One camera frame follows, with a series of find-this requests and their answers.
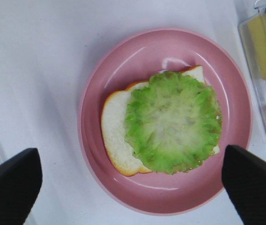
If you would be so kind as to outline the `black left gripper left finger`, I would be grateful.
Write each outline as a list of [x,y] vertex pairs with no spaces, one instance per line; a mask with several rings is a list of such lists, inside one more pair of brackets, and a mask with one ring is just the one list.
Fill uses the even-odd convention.
[[23,225],[42,186],[36,148],[28,148],[0,165],[0,225]]

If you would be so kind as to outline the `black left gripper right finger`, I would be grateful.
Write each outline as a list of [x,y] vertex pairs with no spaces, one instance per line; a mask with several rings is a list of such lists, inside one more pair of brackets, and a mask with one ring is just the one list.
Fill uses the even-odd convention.
[[266,225],[266,161],[237,145],[228,145],[222,183],[245,225]]

